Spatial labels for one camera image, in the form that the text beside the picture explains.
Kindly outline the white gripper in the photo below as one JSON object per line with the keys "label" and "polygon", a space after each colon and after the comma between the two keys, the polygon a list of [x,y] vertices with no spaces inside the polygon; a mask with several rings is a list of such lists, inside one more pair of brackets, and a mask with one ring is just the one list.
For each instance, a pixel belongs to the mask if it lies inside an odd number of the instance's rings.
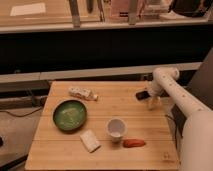
{"label": "white gripper", "polygon": [[158,103],[157,96],[161,96],[164,90],[156,81],[150,81],[147,86],[147,92],[151,96],[148,100],[148,109],[153,110]]}

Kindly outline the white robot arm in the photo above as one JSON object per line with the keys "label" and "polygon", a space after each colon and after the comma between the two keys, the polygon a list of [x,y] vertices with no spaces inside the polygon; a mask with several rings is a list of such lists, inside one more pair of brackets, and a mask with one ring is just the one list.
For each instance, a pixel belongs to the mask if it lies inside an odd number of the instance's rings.
{"label": "white robot arm", "polygon": [[213,110],[180,86],[176,82],[179,76],[175,67],[156,68],[148,94],[154,97],[165,90],[187,117],[179,171],[213,171]]}

